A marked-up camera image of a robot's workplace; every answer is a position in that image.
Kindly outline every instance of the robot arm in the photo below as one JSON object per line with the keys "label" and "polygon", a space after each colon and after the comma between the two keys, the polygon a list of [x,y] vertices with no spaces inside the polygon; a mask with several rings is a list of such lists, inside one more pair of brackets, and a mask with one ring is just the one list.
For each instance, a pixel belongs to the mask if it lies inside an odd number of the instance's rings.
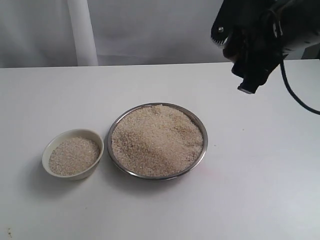
{"label": "robot arm", "polygon": [[224,0],[211,38],[254,94],[289,53],[320,43],[320,1]]}

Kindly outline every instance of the white curtain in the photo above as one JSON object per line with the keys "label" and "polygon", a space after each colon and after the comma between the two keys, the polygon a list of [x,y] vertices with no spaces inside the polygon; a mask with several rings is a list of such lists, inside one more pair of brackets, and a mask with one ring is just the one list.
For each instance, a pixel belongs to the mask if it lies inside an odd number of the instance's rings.
{"label": "white curtain", "polygon": [[0,0],[0,68],[225,62],[222,2]]}

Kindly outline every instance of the uncooked rice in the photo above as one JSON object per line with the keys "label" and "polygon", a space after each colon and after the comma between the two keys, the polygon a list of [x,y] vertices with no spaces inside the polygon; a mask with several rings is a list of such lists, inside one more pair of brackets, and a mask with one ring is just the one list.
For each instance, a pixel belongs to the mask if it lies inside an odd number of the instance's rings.
{"label": "uncooked rice", "polygon": [[112,151],[133,173],[165,177],[192,165],[203,149],[199,128],[181,111],[147,106],[125,116],[114,129]]}
{"label": "uncooked rice", "polygon": [[88,169],[99,155],[100,148],[94,141],[73,137],[53,150],[49,159],[49,168],[61,176],[75,175]]}

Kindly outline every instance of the bowl rim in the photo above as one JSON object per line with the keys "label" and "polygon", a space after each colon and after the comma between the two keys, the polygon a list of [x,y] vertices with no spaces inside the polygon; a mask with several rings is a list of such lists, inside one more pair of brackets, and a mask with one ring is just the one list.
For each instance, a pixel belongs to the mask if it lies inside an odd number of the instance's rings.
{"label": "bowl rim", "polygon": [[[141,175],[138,173],[135,173],[133,171],[130,171],[129,169],[125,168],[116,158],[116,156],[114,155],[113,149],[112,149],[112,134],[115,130],[115,128],[117,127],[118,123],[128,114],[132,113],[135,110],[141,109],[141,108],[146,108],[146,107],[151,107],[151,106],[156,106],[156,105],[163,105],[163,106],[168,106],[174,109],[177,109],[179,111],[181,111],[182,113],[184,113],[185,115],[187,115],[190,120],[199,128],[201,134],[202,134],[202,138],[203,138],[203,147],[201,150],[201,153],[199,155],[199,157],[197,158],[196,161],[194,161],[193,164],[191,164],[189,167],[187,167],[186,169],[177,172],[175,174],[171,174],[168,176],[145,176],[145,175]],[[170,180],[170,179],[175,179],[179,176],[182,176],[188,172],[190,172],[192,169],[194,169],[200,162],[201,160],[204,158],[206,152],[207,152],[207,148],[208,148],[208,134],[207,134],[207,130],[204,126],[204,124],[201,122],[201,120],[191,111],[185,109],[184,107],[181,107],[179,105],[175,105],[172,103],[166,103],[166,102],[152,102],[152,103],[145,103],[139,106],[135,106],[131,109],[129,109],[128,111],[124,112],[123,114],[121,114],[115,121],[114,123],[111,125],[108,135],[107,135],[107,145],[106,145],[107,151],[109,153],[109,156],[111,157],[112,161],[115,163],[115,165],[122,170],[123,172],[134,176],[136,178],[139,179],[143,179],[143,180],[149,180],[149,181],[164,181],[164,180]]]}
{"label": "bowl rim", "polygon": [[[72,133],[72,132],[80,132],[80,131],[90,132],[90,133],[96,135],[96,136],[99,138],[99,140],[100,140],[100,142],[101,142],[102,148],[100,149],[100,154],[99,154],[99,156],[97,157],[96,161],[95,161],[90,167],[88,167],[87,169],[85,169],[85,170],[83,170],[83,171],[81,171],[81,172],[79,172],[79,173],[73,174],[73,175],[59,175],[59,174],[54,173],[54,172],[51,171],[51,170],[48,171],[48,169],[45,167],[46,164],[44,163],[44,161],[45,161],[45,160],[44,160],[44,159],[45,159],[45,158],[44,158],[44,155],[45,155],[45,152],[48,150],[48,148],[49,148],[57,139],[61,138],[63,135],[67,135],[67,134]],[[47,146],[44,148],[44,150],[43,150],[43,152],[42,152],[41,162],[42,162],[43,168],[45,169],[45,171],[46,171],[48,174],[50,174],[50,175],[52,175],[52,176],[54,176],[54,177],[57,177],[57,178],[61,178],[61,179],[73,178],[73,177],[80,176],[80,175],[86,173],[87,171],[89,171],[90,169],[92,169],[92,168],[100,161],[100,159],[101,159],[101,157],[102,157],[102,155],[103,155],[103,153],[104,153],[104,150],[105,150],[105,143],[104,143],[103,139],[101,138],[101,136],[100,136],[98,133],[96,133],[95,131],[92,131],[92,130],[90,130],[90,129],[86,129],[86,128],[75,128],[75,129],[71,129],[71,130],[62,132],[62,133],[60,133],[59,135],[55,136],[55,137],[47,144]]]}

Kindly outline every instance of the rice pile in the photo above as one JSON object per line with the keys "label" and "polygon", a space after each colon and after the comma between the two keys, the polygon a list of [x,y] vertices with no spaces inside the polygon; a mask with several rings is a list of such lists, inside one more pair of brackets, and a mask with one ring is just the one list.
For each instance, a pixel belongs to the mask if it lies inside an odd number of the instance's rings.
{"label": "rice pile", "polygon": [[165,177],[192,165],[203,149],[199,128],[181,111],[147,106],[125,116],[114,129],[112,150],[128,170]]}

